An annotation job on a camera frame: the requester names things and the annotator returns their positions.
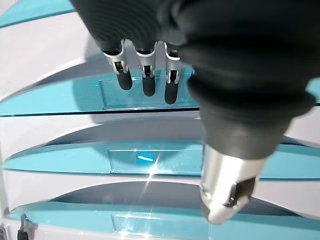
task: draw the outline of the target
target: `black fingertip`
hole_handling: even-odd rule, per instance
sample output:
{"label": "black fingertip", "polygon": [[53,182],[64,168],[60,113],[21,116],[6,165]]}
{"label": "black fingertip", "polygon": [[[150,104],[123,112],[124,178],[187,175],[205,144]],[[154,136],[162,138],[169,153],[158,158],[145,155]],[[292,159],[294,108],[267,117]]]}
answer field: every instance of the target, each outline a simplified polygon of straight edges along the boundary
{"label": "black fingertip", "polygon": [[155,77],[146,76],[142,78],[142,88],[146,96],[151,97],[156,92]]}
{"label": "black fingertip", "polygon": [[28,233],[23,231],[23,230],[18,230],[18,235],[17,235],[18,240],[29,240]]}
{"label": "black fingertip", "polygon": [[178,84],[174,81],[171,83],[165,83],[164,100],[167,104],[174,104],[177,100]]}
{"label": "black fingertip", "polygon": [[129,90],[132,88],[132,79],[129,70],[127,73],[120,72],[116,77],[118,78],[119,85],[123,90]]}

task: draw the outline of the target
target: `silver metal cylinder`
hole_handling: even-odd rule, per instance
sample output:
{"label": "silver metal cylinder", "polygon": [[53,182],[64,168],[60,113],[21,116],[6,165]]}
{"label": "silver metal cylinder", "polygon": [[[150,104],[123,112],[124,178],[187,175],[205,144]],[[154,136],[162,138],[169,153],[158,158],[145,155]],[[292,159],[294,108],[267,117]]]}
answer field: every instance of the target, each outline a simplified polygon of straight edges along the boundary
{"label": "silver metal cylinder", "polygon": [[121,49],[121,52],[117,55],[109,55],[109,54],[106,54],[105,52],[103,53],[106,56],[106,58],[108,59],[109,64],[111,65],[111,67],[113,68],[113,71],[116,74],[119,74],[119,71],[116,66],[117,62],[121,62],[124,74],[126,74],[129,71],[127,53],[126,53],[124,43],[125,43],[125,41],[122,40],[121,41],[121,48],[122,49]]}
{"label": "silver metal cylinder", "polygon": [[209,145],[203,149],[200,195],[203,213],[212,224],[222,224],[248,202],[266,159],[241,159]]}
{"label": "silver metal cylinder", "polygon": [[176,71],[174,83],[177,84],[179,82],[181,70],[184,64],[180,60],[180,57],[174,57],[169,55],[169,49],[166,43],[164,43],[164,49],[165,49],[166,82],[168,84],[171,83],[172,71]]}
{"label": "silver metal cylinder", "polygon": [[150,77],[153,78],[155,76],[156,70],[156,46],[157,43],[154,44],[154,49],[151,53],[142,54],[138,51],[135,51],[138,56],[139,68],[141,70],[142,77],[146,77],[145,66],[150,66]]}

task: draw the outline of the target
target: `teal plastic surface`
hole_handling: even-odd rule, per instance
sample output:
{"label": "teal plastic surface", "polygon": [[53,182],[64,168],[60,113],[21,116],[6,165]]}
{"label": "teal plastic surface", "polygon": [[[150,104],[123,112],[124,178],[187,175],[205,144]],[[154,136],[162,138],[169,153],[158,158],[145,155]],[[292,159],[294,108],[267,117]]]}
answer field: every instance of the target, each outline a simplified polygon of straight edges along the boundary
{"label": "teal plastic surface", "polygon": [[20,0],[0,15],[0,28],[74,11],[69,0]]}
{"label": "teal plastic surface", "polygon": [[[148,140],[49,145],[17,153],[3,169],[78,174],[200,176],[203,146],[196,140]],[[320,149],[281,144],[262,179],[320,179]]]}
{"label": "teal plastic surface", "polygon": [[313,79],[307,86],[309,93],[313,94],[316,102],[320,103],[320,77]]}
{"label": "teal plastic surface", "polygon": [[42,202],[16,208],[36,224],[114,235],[189,240],[318,240],[320,221],[300,216],[237,214],[223,225],[206,222],[199,209]]}
{"label": "teal plastic surface", "polygon": [[115,73],[73,79],[8,98],[0,103],[0,116],[198,107],[187,88],[192,68],[183,69],[177,100],[171,105],[165,102],[164,68],[156,70],[155,94],[151,97],[143,93],[141,72],[130,71],[133,86],[128,91],[119,87]]}

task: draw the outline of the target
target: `curved white surface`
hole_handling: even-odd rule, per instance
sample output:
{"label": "curved white surface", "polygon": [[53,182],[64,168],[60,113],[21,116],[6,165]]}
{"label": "curved white surface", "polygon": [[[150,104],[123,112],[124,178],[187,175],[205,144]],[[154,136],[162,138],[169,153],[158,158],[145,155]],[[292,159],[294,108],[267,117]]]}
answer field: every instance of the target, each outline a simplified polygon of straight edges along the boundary
{"label": "curved white surface", "polygon": [[0,15],[7,11],[13,4],[16,3],[16,0],[2,0],[0,1]]}
{"label": "curved white surface", "polygon": [[122,136],[125,136],[124,133],[128,136],[131,131],[131,138],[145,134],[149,139],[201,139],[198,111],[0,117],[2,161],[12,154],[106,123],[109,123],[108,133],[95,132],[91,139],[85,134],[77,136],[76,141],[102,141],[111,131],[115,132],[113,135],[118,135],[117,138],[121,137],[121,133]]}
{"label": "curved white surface", "polygon": [[[47,201],[88,187],[121,182],[200,184],[200,177],[159,175],[84,175],[3,171],[8,208]],[[253,197],[313,219],[320,219],[319,181],[258,181]]]}
{"label": "curved white surface", "polygon": [[76,12],[0,28],[0,101],[100,53]]}
{"label": "curved white surface", "polygon": [[285,135],[304,145],[320,148],[320,106],[294,118]]}

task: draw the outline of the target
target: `robotic hand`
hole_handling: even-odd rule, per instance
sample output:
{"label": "robotic hand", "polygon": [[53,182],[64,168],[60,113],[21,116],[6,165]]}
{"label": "robotic hand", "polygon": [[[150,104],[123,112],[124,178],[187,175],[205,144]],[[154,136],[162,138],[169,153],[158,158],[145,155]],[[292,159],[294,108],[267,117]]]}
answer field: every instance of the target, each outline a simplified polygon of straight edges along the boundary
{"label": "robotic hand", "polygon": [[[111,62],[122,52],[121,40],[130,39],[141,58],[164,41],[193,66],[188,89],[205,130],[203,212],[213,224],[229,219],[249,201],[291,120],[315,104],[305,88],[320,74],[320,1],[71,2]],[[151,80],[154,67],[141,68]],[[127,89],[131,84],[128,77]]]}

